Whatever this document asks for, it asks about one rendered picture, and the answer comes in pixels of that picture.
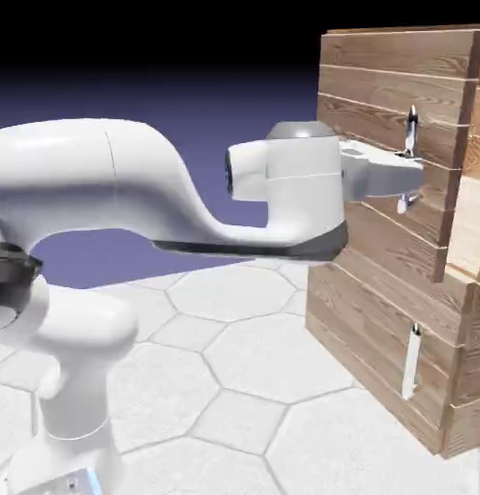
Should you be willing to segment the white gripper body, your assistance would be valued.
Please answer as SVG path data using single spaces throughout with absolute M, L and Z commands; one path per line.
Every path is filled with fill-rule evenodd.
M 368 164 L 364 199 L 401 196 L 421 189 L 424 170 L 415 159 L 380 149 L 367 151 L 365 158 Z

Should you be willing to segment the curved silver door handle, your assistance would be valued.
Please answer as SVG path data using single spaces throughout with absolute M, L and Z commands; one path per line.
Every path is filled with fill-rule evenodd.
M 405 129 L 405 148 L 401 152 L 396 152 L 396 155 L 405 158 L 412 159 L 415 157 L 415 147 L 417 142 L 419 117 L 416 111 L 416 107 L 413 104 L 407 115 L 406 129 Z M 418 194 L 402 194 L 397 203 L 397 213 L 399 215 L 404 214 L 408 208 L 417 199 Z

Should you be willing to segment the wooden cabinet door with handle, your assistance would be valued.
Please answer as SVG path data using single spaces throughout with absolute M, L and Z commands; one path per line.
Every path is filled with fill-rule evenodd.
M 331 31 L 317 103 L 339 133 L 396 151 L 416 109 L 423 187 L 368 204 L 432 246 L 434 280 L 451 267 L 480 282 L 480 24 Z

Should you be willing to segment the light wood cabinet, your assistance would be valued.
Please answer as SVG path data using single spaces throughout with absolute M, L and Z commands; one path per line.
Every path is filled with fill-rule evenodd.
M 480 282 L 451 267 L 445 267 L 441 280 L 434 280 L 426 266 L 433 258 L 432 246 L 373 209 L 369 200 L 346 206 L 349 243 L 334 264 L 356 253 L 437 305 L 437 332 L 463 348 L 454 397 L 470 410 L 480 433 Z

